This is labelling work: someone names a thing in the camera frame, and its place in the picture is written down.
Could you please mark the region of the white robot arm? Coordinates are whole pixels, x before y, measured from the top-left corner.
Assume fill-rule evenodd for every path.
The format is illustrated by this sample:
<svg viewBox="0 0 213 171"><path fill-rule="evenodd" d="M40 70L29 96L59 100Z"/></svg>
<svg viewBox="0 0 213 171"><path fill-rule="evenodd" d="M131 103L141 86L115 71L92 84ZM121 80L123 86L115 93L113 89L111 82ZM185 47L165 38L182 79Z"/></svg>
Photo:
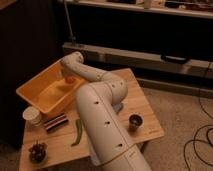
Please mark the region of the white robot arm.
<svg viewBox="0 0 213 171"><path fill-rule="evenodd" d="M84 64L76 51L60 59L62 73L88 81L76 93L76 108L86 130L91 150L104 171L152 171L113 109L128 93L120 76Z"/></svg>

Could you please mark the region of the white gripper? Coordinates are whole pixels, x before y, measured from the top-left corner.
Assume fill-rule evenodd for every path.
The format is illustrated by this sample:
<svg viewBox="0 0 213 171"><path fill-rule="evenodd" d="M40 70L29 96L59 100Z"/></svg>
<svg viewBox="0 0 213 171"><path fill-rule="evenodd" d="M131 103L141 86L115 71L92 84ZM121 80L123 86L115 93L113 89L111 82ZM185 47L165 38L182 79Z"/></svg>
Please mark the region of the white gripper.
<svg viewBox="0 0 213 171"><path fill-rule="evenodd" d="M67 68L64 64L61 64L61 69L56 72L56 80L68 78L73 75L74 73L69 68Z"/></svg>

